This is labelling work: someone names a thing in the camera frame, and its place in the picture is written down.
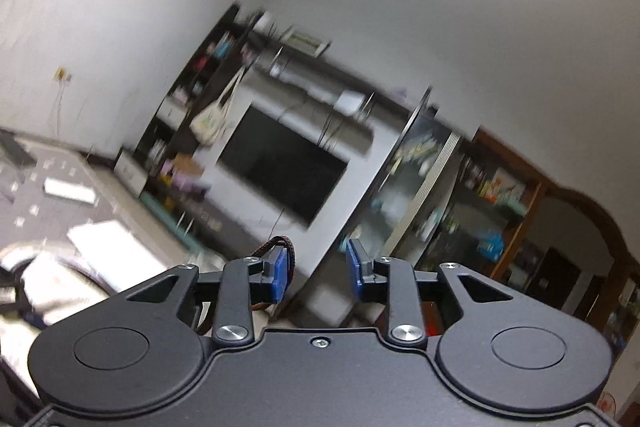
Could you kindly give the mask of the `black wall television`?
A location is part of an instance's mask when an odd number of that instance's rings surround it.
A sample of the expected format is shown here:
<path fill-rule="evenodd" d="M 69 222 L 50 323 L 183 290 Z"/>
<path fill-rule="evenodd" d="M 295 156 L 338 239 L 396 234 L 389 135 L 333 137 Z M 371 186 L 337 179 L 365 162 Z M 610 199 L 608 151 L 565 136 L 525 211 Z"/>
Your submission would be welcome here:
<path fill-rule="evenodd" d="M 311 225 L 347 162 L 255 106 L 236 125 L 218 161 L 303 225 Z"/>

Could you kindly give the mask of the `grey star pattern table mat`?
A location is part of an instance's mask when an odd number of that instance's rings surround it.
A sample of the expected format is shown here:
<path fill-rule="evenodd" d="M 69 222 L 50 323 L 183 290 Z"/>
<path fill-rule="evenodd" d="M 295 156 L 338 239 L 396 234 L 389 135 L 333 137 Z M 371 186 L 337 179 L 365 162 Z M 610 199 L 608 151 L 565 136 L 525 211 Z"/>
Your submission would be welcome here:
<path fill-rule="evenodd" d="M 128 212 L 78 154 L 29 139 L 16 144 L 26 160 L 1 154 L 1 262 L 51 254 L 73 257 L 91 268 L 67 237 L 69 229 L 88 223 L 117 220 L 140 242 L 130 230 L 134 222 Z M 92 187 L 98 201 L 86 205 L 49 196 L 43 191 L 47 178 Z M 17 395 L 29 399 L 37 392 L 27 355 L 41 332 L 21 320 L 1 317 L 1 376 Z"/>

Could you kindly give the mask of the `brown shoelace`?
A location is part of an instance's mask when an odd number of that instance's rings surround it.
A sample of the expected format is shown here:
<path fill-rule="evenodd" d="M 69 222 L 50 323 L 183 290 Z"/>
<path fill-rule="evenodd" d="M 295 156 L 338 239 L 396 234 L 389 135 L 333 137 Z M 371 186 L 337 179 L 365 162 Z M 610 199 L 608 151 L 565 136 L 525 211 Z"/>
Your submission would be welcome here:
<path fill-rule="evenodd" d="M 273 236 L 246 261 L 252 309 L 265 310 L 280 303 L 295 273 L 295 248 L 291 239 Z"/>

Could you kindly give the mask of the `cardboard box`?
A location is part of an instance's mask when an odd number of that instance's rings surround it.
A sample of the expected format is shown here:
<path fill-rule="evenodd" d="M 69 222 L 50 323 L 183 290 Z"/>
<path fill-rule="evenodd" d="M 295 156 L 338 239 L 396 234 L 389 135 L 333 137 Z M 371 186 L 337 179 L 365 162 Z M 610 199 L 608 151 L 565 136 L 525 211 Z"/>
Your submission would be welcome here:
<path fill-rule="evenodd" d="M 185 176 L 197 176 L 198 178 L 203 174 L 204 167 L 201 166 L 192 156 L 179 153 L 172 160 L 172 168 L 175 172 L 180 172 Z"/>

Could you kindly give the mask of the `white notebook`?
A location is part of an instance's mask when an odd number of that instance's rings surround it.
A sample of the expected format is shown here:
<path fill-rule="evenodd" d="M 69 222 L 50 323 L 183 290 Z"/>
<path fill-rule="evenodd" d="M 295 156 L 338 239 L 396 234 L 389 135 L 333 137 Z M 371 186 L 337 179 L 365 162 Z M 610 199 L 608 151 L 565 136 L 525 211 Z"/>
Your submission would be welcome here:
<path fill-rule="evenodd" d="M 77 225 L 67 232 L 80 257 L 119 293 L 167 270 L 119 221 Z"/>

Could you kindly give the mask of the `white wall socket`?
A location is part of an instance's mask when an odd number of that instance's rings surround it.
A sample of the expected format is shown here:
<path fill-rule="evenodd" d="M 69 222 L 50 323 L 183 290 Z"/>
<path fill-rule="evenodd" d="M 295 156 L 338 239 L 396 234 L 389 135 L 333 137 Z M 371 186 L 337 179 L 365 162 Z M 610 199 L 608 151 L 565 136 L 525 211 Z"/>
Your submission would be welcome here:
<path fill-rule="evenodd" d="M 54 74 L 54 79 L 58 82 L 70 82 L 72 75 L 67 68 L 59 67 Z"/>

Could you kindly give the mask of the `wooden display cabinet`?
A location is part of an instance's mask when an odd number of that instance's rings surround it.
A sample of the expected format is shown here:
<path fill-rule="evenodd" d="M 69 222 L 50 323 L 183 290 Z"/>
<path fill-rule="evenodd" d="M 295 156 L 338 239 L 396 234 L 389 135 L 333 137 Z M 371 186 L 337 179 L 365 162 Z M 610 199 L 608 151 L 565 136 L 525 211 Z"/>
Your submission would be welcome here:
<path fill-rule="evenodd" d="M 360 199 L 336 247 L 357 239 L 372 256 L 420 270 L 458 262 L 500 279 L 549 182 L 484 130 L 446 124 L 424 96 Z"/>

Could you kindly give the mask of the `white remote control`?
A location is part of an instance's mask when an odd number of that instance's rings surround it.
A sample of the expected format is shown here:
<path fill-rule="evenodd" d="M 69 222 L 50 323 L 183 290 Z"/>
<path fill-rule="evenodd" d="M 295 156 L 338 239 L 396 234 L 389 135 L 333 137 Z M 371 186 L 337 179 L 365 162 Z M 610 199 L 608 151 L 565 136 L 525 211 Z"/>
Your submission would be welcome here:
<path fill-rule="evenodd" d="M 54 178 L 47 178 L 43 182 L 43 191 L 49 196 L 81 202 L 86 205 L 96 205 L 98 195 L 92 187 L 70 183 Z"/>

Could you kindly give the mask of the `black tv console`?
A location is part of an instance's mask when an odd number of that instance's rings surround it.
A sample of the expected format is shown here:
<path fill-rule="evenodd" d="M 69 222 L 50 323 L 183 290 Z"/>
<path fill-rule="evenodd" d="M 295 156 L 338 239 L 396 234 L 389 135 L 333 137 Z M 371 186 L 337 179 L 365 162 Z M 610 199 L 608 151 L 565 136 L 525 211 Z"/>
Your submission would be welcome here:
<path fill-rule="evenodd" d="M 231 261 L 254 254 L 264 243 L 208 199 L 198 202 L 169 187 L 149 185 L 139 200 L 191 254 Z"/>

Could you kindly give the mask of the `white canvas tote bag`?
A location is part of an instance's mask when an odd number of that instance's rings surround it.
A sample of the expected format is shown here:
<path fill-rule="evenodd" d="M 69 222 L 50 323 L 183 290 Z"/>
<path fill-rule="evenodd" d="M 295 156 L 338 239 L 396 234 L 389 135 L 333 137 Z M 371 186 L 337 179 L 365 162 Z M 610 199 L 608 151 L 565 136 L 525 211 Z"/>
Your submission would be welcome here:
<path fill-rule="evenodd" d="M 227 128 L 227 119 L 233 104 L 235 91 L 241 86 L 247 72 L 241 66 L 215 101 L 196 115 L 189 126 L 201 146 L 213 146 Z"/>

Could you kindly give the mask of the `dark wall shelf unit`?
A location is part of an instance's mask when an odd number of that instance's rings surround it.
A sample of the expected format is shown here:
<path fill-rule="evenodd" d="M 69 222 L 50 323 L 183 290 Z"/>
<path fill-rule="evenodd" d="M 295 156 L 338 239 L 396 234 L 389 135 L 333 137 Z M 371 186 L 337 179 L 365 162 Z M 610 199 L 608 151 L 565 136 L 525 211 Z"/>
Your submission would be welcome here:
<path fill-rule="evenodd" d="M 238 72 L 255 69 L 298 96 L 299 108 L 311 108 L 311 121 L 322 113 L 327 124 L 341 121 L 369 136 L 373 134 L 366 126 L 370 115 L 399 126 L 411 124 L 420 113 L 419 106 L 408 107 L 342 65 L 268 35 L 257 27 L 264 12 L 245 18 L 240 12 L 240 2 L 229 6 L 172 84 L 138 145 L 134 150 L 120 150 L 114 170 L 123 176 L 128 157 L 132 170 L 141 176 L 143 190 L 165 184 L 160 177 L 165 159 L 177 153 L 191 155 L 198 149 L 200 143 L 189 129 L 191 120 L 216 101 L 229 105 L 230 95 L 224 88 Z"/>

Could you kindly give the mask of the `white towel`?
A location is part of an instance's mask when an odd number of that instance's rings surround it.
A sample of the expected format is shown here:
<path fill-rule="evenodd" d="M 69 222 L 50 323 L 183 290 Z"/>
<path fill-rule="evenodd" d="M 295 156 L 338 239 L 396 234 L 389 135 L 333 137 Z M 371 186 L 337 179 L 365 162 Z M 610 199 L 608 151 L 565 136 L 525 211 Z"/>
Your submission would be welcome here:
<path fill-rule="evenodd" d="M 116 294 L 93 269 L 68 256 L 39 254 L 1 262 L 1 317 L 41 332 Z"/>

